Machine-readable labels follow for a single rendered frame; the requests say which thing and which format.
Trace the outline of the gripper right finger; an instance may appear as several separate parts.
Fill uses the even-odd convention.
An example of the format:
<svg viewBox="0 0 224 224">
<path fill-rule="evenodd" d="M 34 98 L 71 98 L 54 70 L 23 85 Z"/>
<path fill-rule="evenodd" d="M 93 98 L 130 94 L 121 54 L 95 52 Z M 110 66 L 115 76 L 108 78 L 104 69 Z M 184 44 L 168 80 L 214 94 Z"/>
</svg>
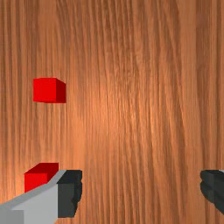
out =
<svg viewBox="0 0 224 224">
<path fill-rule="evenodd" d="M 224 170 L 204 170 L 200 178 L 203 196 L 224 214 Z"/>
</svg>

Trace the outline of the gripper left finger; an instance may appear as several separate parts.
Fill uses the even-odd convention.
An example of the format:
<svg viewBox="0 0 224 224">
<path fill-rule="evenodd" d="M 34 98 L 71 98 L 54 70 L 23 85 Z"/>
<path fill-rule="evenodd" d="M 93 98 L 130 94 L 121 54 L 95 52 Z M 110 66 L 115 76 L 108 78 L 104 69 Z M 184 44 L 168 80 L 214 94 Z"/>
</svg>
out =
<svg viewBox="0 0 224 224">
<path fill-rule="evenodd" d="M 1 204 L 0 224 L 54 224 L 58 218 L 73 218 L 81 180 L 81 170 L 59 170 L 47 184 Z"/>
</svg>

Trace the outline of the red cube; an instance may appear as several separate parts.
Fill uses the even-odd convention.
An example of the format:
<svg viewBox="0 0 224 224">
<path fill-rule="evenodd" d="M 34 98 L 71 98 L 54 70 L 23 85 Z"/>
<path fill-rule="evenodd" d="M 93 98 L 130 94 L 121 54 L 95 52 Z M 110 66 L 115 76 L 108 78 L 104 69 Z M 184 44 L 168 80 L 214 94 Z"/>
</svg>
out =
<svg viewBox="0 0 224 224">
<path fill-rule="evenodd" d="M 66 83 L 57 78 L 33 80 L 33 100 L 44 103 L 65 103 Z"/>
<path fill-rule="evenodd" d="M 39 163 L 24 174 L 24 191 L 27 193 L 47 184 L 59 170 L 58 163 Z"/>
</svg>

